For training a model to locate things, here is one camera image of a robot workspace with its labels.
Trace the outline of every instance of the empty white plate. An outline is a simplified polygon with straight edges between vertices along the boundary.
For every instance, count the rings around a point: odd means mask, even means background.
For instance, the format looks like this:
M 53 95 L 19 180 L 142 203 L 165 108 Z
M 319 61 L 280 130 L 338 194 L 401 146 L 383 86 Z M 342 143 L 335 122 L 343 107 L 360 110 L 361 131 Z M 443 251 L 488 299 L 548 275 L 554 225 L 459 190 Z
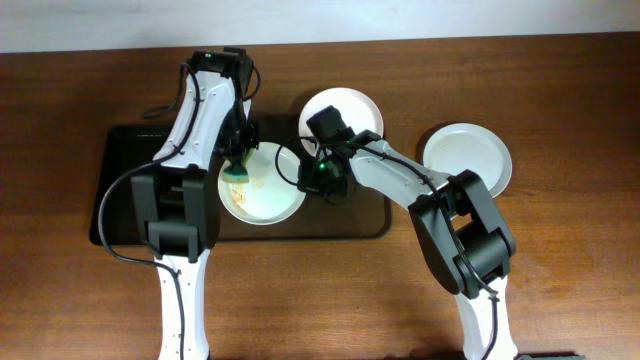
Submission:
M 511 179 L 511 155 L 502 140 L 474 124 L 453 124 L 436 131 L 427 141 L 422 163 L 429 169 L 458 175 L 469 169 L 480 176 L 492 197 Z
M 305 193 L 287 184 L 275 167 L 276 151 L 280 145 L 261 142 L 247 161 L 249 182 L 230 184 L 218 175 L 218 192 L 224 207 L 236 218 L 254 225 L 270 225 L 280 222 L 298 210 Z M 229 166 L 225 161 L 222 169 Z M 300 159 L 289 149 L 283 148 L 278 159 L 280 170 L 287 179 L 298 181 Z
M 360 91 L 347 88 L 328 89 L 312 97 L 300 113 L 298 134 L 313 136 L 307 126 L 307 120 L 329 105 L 340 111 L 344 123 L 351 126 L 356 134 L 364 130 L 371 130 L 380 136 L 384 134 L 382 114 L 373 100 Z M 315 155 L 314 144 L 303 140 L 302 145 L 309 154 Z

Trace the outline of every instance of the brown tabletop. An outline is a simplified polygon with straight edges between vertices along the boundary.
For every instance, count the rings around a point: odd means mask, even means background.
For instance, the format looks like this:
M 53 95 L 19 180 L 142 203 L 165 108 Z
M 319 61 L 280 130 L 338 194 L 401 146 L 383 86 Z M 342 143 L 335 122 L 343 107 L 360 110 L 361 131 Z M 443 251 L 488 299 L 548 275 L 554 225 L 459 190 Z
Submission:
M 640 34 L 248 50 L 259 111 L 358 89 L 411 157 L 439 124 L 494 131 L 514 163 L 497 204 L 518 245 L 507 307 L 520 351 L 640 358 Z M 0 358 L 157 358 L 157 272 L 116 261 L 87 232 L 107 130 L 170 101 L 191 51 L 0 56 Z M 462 348 L 454 299 L 397 206 L 383 239 L 219 244 L 206 276 L 215 358 Z

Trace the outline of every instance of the plate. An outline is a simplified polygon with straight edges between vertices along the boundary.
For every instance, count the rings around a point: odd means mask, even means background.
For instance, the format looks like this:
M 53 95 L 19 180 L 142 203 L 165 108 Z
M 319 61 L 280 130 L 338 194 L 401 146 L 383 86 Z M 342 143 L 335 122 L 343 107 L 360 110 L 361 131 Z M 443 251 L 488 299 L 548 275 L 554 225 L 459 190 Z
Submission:
M 429 169 L 458 175 L 469 169 L 480 176 L 492 197 L 509 184 L 511 155 L 502 140 L 474 124 L 453 124 L 436 131 L 427 141 L 422 164 Z
M 333 105 L 340 111 L 344 123 L 351 126 L 356 134 L 364 130 L 371 130 L 380 136 L 384 134 L 382 114 L 373 100 L 360 91 L 347 88 L 328 89 L 312 97 L 300 113 L 298 134 L 313 136 L 307 126 L 307 120 L 329 105 Z M 314 144 L 302 141 L 302 146 L 309 154 L 315 155 L 316 146 Z
M 275 156 L 279 147 L 274 143 L 260 143 L 247 161 L 249 183 L 226 183 L 220 171 L 218 193 L 231 215 L 249 224 L 270 225 L 288 218 L 302 205 L 305 193 L 287 184 L 276 171 Z M 229 161 L 225 161 L 222 169 L 229 165 Z M 291 150 L 280 151 L 278 165 L 287 179 L 298 181 L 300 159 Z

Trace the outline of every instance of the black tray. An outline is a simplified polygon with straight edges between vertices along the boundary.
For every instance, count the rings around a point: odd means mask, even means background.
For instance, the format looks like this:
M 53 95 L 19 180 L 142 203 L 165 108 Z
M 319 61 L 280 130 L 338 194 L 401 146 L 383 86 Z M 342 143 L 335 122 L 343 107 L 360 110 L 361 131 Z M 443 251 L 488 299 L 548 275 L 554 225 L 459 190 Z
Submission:
M 297 136 L 298 115 L 252 115 L 260 125 L 260 141 L 283 143 Z M 101 245 L 96 216 L 102 195 L 122 173 L 148 162 L 164 144 L 171 125 L 119 126 L 107 136 L 89 239 Z M 309 156 L 299 141 L 288 146 L 298 157 Z M 391 226 L 391 204 L 380 193 L 360 186 L 343 205 L 307 195 L 288 219 L 273 225 L 251 225 L 236 219 L 220 204 L 218 241 L 376 239 Z M 105 233 L 112 245 L 142 245 L 138 237 L 131 187 L 122 185 L 105 209 Z

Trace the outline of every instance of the wooden surface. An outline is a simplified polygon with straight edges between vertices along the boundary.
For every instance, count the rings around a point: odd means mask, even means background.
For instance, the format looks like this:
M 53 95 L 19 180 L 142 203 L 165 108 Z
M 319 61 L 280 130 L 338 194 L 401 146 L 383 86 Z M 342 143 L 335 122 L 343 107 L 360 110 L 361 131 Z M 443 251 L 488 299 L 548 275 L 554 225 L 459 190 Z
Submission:
M 518 245 L 507 306 L 523 353 L 640 358 L 640 34 L 249 47 L 256 110 L 329 87 L 368 94 L 415 156 L 449 122 L 500 136 L 497 199 Z M 191 49 L 0 56 L 0 358 L 152 359 L 157 273 L 87 239 L 107 130 L 174 94 Z M 402 358 L 462 348 L 453 297 L 409 216 L 377 241 L 220 244 L 207 268 L 213 357 Z M 145 249 L 127 253 L 148 256 Z

